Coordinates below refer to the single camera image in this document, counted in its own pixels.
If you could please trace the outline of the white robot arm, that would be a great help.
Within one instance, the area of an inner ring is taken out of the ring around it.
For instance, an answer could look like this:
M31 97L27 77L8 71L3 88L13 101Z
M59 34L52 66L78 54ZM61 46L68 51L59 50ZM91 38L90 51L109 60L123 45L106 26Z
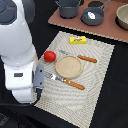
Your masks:
M44 67L38 62L28 25L34 20L33 0L0 0L0 57L5 86L22 105L35 105L44 87Z

